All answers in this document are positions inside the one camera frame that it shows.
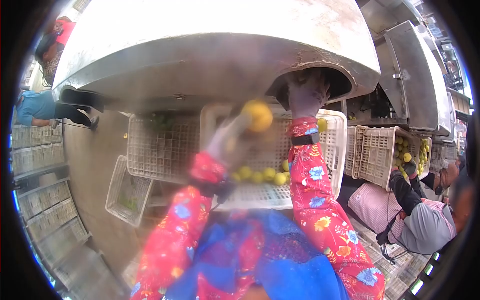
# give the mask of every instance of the shoe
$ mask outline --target shoe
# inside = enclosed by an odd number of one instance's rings
[[[94,116],[93,118],[90,119],[90,130],[95,130],[97,125],[98,125],[98,121],[100,120],[100,117],[99,116]]]

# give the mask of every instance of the wrist strap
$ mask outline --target wrist strap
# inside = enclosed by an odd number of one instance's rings
[[[302,135],[302,136],[292,136],[292,145],[311,145],[316,144],[320,141],[320,134],[318,132]]]

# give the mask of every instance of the yellow fruit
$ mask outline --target yellow fruit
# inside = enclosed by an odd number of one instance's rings
[[[261,100],[251,100],[245,104],[242,112],[252,115],[252,123],[248,127],[253,132],[262,132],[272,125],[273,115],[268,105]]]
[[[234,181],[236,182],[240,182],[241,181],[241,178],[240,178],[240,175],[238,173],[232,173],[230,174],[230,178],[232,178]]]
[[[409,162],[409,161],[411,161],[411,160],[412,160],[412,155],[410,155],[410,153],[408,153],[408,152],[405,153],[405,154],[403,154],[403,160],[404,160],[406,163]]]
[[[320,118],[317,120],[317,125],[318,125],[318,132],[327,131],[327,128],[328,128],[327,120]]]
[[[262,183],[263,180],[264,180],[264,176],[260,172],[254,172],[252,174],[253,183]]]
[[[285,182],[287,182],[287,176],[283,173],[276,173],[273,182],[276,185],[283,185]]]
[[[252,175],[252,169],[250,169],[250,167],[247,167],[247,166],[243,166],[239,168],[237,172],[240,175],[240,179],[242,180],[248,179]]]
[[[265,181],[272,181],[273,177],[275,177],[275,169],[274,168],[265,168],[264,169],[264,180]]]
[[[288,159],[285,159],[282,163],[282,168],[284,171],[288,172],[289,169],[288,169]]]

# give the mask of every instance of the hand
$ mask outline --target hand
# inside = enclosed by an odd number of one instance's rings
[[[55,129],[55,128],[58,126],[59,123],[60,123],[60,122],[59,122],[57,119],[50,119],[50,123],[49,123],[49,124],[50,124],[50,127],[51,127],[52,129]]]
[[[417,175],[417,164],[411,160],[403,166],[403,170],[408,175],[408,178],[413,179]]]
[[[319,71],[302,70],[292,72],[286,77],[288,84],[288,103],[292,118],[315,117],[318,110],[330,97],[325,76]]]

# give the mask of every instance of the red floral shirt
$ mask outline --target red floral shirt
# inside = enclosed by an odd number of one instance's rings
[[[317,132],[316,119],[295,119],[288,131],[293,136]],[[295,220],[310,242],[329,259],[342,280],[350,299],[382,299],[384,275],[373,266],[355,231],[335,200],[320,144],[293,146],[288,155],[290,194]],[[207,153],[196,156],[191,175],[198,180],[218,183],[225,168]],[[167,216],[149,237],[137,273],[131,299],[161,299],[168,286],[191,264],[208,219],[212,198],[201,196],[193,186],[182,188],[173,198]],[[261,235],[255,230],[254,235]],[[247,239],[240,250],[242,268],[252,268],[260,256],[257,239]],[[252,276],[239,279],[239,290],[227,294],[198,278],[197,299],[240,299],[254,283]]]

